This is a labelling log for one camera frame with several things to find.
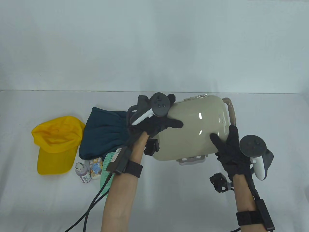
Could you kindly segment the person's left hand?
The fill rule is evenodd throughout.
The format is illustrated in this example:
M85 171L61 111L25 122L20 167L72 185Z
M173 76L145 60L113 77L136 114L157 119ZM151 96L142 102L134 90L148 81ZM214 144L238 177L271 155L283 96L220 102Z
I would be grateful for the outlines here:
M127 111L128 140L126 145L131 146L146 133L150 138L159 132L171 127L180 129L183 122L168 117L168 112L174 105L174 94L165 95L157 92L148 98L146 95L138 96L138 104L131 106Z

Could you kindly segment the person's right hand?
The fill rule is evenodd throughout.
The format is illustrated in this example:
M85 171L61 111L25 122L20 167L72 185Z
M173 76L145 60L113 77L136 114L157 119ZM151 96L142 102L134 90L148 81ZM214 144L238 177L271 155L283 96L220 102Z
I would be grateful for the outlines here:
M232 181L235 175L244 175L246 180L252 179L250 158L245 156L239 146L239 132L235 125L229 126L229 135L224 142L217 134L211 133L210 140L217 148L217 160L222 164Z

